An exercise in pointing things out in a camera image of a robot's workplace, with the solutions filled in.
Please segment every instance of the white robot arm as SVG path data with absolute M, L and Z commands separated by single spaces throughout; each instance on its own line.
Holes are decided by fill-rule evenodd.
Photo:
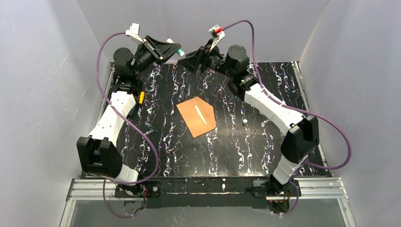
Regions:
M 269 191 L 280 193 L 288 189 L 288 181 L 319 144 L 318 121 L 314 116 L 304 116 L 301 113 L 284 108 L 273 102 L 263 92 L 258 79 L 247 69 L 249 57 L 243 46 L 232 45 L 226 57 L 219 53 L 216 44 L 224 37 L 222 29 L 217 25 L 209 30 L 212 38 L 198 50 L 178 60 L 190 72 L 195 73 L 211 68 L 227 76 L 228 87 L 241 100 L 257 108 L 285 135 L 281 145 L 281 160 L 270 176 Z M 269 96 L 283 103 L 269 92 Z
M 132 24 L 125 33 L 138 43 L 135 54 L 128 48 L 115 51 L 115 83 L 111 94 L 112 105 L 125 117 L 132 115 L 135 107 L 143 102 L 143 82 L 138 75 L 156 62 L 162 64 L 181 48 L 180 44 L 161 42 L 146 36 L 139 37 L 139 25 Z M 139 173 L 122 162 L 116 142 L 124 120 L 112 106 L 106 107 L 100 121 L 87 137 L 80 137 L 77 148 L 83 172 L 114 179 L 116 182 L 135 182 Z

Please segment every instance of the metal frame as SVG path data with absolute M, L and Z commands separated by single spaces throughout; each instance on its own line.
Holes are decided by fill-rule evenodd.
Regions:
M 176 60 L 170 60 L 167 63 L 176 63 Z M 299 64 L 297 61 L 292 62 L 294 68 L 296 80 L 299 84 L 301 96 L 304 98 L 306 110 L 309 111 L 309 105 L 306 100 L 305 90 L 302 82 L 302 75 L 299 69 Z M 105 93 L 107 94 L 110 89 L 110 84 L 114 74 L 114 66 L 109 75 L 109 80 L 105 87 Z M 104 111 L 105 99 L 102 100 L 102 104 L 99 109 L 99 114 L 97 121 L 99 121 L 102 113 Z M 323 153 L 322 147 L 318 147 L 322 160 L 325 166 L 326 158 Z M 344 223 L 346 227 L 355 227 L 355 221 L 351 213 L 351 209 L 348 204 L 348 195 L 345 191 L 345 187 L 339 177 L 297 177 L 299 181 L 299 187 L 302 196 L 299 199 L 337 199 L 339 203 L 339 208 L 341 210 Z M 142 200 L 142 198 L 116 198 L 114 196 L 116 185 L 107 181 L 105 185 L 105 195 L 107 200 L 113 201 L 137 201 Z M 275 200 L 277 197 L 266 197 L 267 200 Z M 64 208 L 63 216 L 61 218 L 60 227 L 69 227 L 74 214 L 76 202 L 78 200 L 103 200 L 103 180 L 101 179 L 85 179 L 85 180 L 75 180 L 71 182 L 70 190 L 66 199 L 66 205 Z

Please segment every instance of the orange pad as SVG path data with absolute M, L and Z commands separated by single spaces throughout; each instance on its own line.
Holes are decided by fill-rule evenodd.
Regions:
M 213 107 L 199 97 L 180 103 L 177 108 L 194 138 L 216 127 Z

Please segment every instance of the gray wall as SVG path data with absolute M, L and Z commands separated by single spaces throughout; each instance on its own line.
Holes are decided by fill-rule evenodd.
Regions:
M 255 26 L 257 61 L 297 61 L 328 0 L 78 0 L 96 37 L 102 42 L 112 33 L 140 24 L 140 35 L 157 40 L 171 38 L 185 52 L 197 50 L 209 39 L 215 24 L 226 26 L 248 19 Z M 251 29 L 237 25 L 220 42 L 222 53 L 240 44 L 251 53 Z M 113 59 L 116 48 L 136 44 L 125 37 L 111 41 L 105 48 Z
M 99 111 L 98 49 L 76 1 L 0 1 L 1 226 L 58 226 Z
M 399 226 L 401 2 L 330 1 L 301 57 L 307 98 L 350 137 L 348 166 L 334 171 L 358 226 Z M 321 124 L 329 165 L 346 157 L 342 137 Z

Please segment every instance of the white bracket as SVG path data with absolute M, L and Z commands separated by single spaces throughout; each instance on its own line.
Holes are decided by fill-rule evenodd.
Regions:
M 270 94 L 270 96 L 285 104 L 273 94 Z M 297 124 L 303 119 L 300 112 L 289 110 L 270 100 L 259 84 L 253 85 L 249 91 L 245 92 L 244 101 L 262 112 L 277 125 L 284 135 L 291 129 L 291 124 Z
M 131 39 L 137 44 L 143 44 L 143 40 L 139 37 L 139 24 L 133 23 L 129 30 L 125 30 L 126 36 L 131 36 Z
M 134 96 L 132 94 L 127 94 L 125 91 L 113 92 L 110 101 L 112 102 L 112 105 L 122 115 L 124 115 L 124 117 L 127 117 L 128 113 L 136 104 Z M 96 127 L 89 133 L 89 135 L 92 135 L 92 138 L 97 140 L 103 140 L 107 137 L 116 147 L 118 134 L 120 133 L 123 124 L 124 120 L 114 112 L 110 105 L 108 105 Z
M 223 31 L 220 31 L 219 33 L 217 33 L 217 37 L 213 36 L 213 32 L 216 32 L 219 28 L 221 28 L 219 25 L 215 25 L 214 27 L 212 27 L 211 29 L 209 29 L 209 33 L 213 38 L 213 43 L 212 43 L 212 47 L 208 50 L 209 52 L 211 50 L 213 50 L 213 48 L 215 46 L 217 46 L 217 44 L 220 42 L 220 40 L 223 39 L 223 37 L 226 35 Z

